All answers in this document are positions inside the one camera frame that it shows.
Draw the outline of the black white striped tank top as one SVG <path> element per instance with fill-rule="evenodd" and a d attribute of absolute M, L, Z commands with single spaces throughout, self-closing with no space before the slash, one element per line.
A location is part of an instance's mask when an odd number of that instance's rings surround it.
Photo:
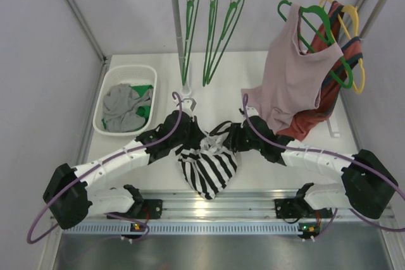
<path fill-rule="evenodd" d="M 188 139 L 175 151 L 185 181 L 205 200 L 213 200 L 237 173 L 235 153 L 224 146 L 231 124 L 205 132 L 194 120 Z"/>

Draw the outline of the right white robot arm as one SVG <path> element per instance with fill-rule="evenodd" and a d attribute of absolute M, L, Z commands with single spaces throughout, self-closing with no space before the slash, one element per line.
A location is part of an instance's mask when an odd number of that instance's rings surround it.
<path fill-rule="evenodd" d="M 259 116 L 232 123 L 225 139 L 232 152 L 258 151 L 267 161 L 289 168 L 306 169 L 331 179 L 330 184 L 306 183 L 296 193 L 295 208 L 310 217 L 325 208 L 352 209 L 368 219 L 379 219 L 398 186 L 374 153 L 357 154 L 310 147 L 285 135 L 275 135 Z"/>

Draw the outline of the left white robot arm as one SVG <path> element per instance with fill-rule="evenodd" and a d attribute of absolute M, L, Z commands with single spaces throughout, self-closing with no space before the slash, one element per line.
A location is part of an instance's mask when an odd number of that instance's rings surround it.
<path fill-rule="evenodd" d="M 175 110 L 156 128 L 138 134 L 107 156 L 73 168 L 68 164 L 58 166 L 44 192 L 44 202 L 64 230 L 88 216 L 105 213 L 135 218 L 143 210 L 139 191 L 131 185 L 108 188 L 108 183 L 168 156 L 173 149 L 202 135 L 196 117 Z"/>

